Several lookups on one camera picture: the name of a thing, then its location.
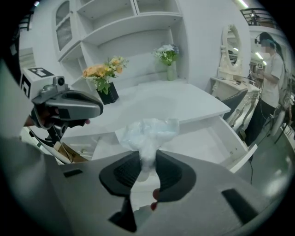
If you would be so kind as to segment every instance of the white t-shirt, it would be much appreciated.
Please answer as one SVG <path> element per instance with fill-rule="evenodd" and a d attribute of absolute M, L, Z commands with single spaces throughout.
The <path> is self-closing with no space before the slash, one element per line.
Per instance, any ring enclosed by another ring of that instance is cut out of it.
<path fill-rule="evenodd" d="M 268 105 L 276 108 L 279 102 L 279 88 L 282 87 L 285 76 L 284 62 L 279 54 L 276 53 L 270 57 L 264 73 L 271 74 L 279 79 L 278 83 L 272 83 L 264 78 L 261 93 L 261 99 Z"/>

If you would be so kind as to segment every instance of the black vase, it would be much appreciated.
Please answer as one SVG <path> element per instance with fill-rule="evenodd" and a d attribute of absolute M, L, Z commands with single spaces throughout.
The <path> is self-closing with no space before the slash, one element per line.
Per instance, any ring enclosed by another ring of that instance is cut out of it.
<path fill-rule="evenodd" d="M 104 105 L 114 103 L 119 98 L 119 95 L 116 91 L 116 88 L 113 82 L 110 83 L 109 93 L 107 95 L 103 91 L 97 91 L 97 92 Z"/>

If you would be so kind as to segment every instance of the black pants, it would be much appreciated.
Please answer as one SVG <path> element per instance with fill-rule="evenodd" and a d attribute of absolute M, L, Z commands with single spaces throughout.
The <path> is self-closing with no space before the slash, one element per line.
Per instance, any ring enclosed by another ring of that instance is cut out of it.
<path fill-rule="evenodd" d="M 258 135 L 262 131 L 263 125 L 266 123 L 266 119 L 269 117 L 270 114 L 273 114 L 274 111 L 274 107 L 259 99 L 248 128 L 245 130 L 245 143 L 248 146 L 250 146 L 258 137 Z"/>

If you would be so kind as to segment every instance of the black chair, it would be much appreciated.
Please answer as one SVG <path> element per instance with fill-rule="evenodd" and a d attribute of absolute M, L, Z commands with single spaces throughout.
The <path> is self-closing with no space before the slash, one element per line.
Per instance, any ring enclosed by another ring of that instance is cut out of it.
<path fill-rule="evenodd" d="M 245 88 L 245 89 L 239 91 L 237 94 L 232 95 L 231 97 L 222 100 L 222 102 L 230 108 L 230 112 L 224 114 L 224 116 L 223 116 L 224 120 L 226 120 L 228 117 L 230 117 L 231 114 L 236 110 L 238 105 L 241 103 L 243 98 L 246 96 L 247 92 L 248 92 L 248 89 Z"/>

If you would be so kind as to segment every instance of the transparent plastic bag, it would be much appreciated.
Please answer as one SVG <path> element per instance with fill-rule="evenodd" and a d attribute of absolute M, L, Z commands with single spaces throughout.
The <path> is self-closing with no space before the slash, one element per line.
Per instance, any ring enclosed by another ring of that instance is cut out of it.
<path fill-rule="evenodd" d="M 157 150 L 179 133 L 177 119 L 143 119 L 116 131 L 120 144 L 131 151 L 139 151 L 142 171 L 154 165 Z"/>

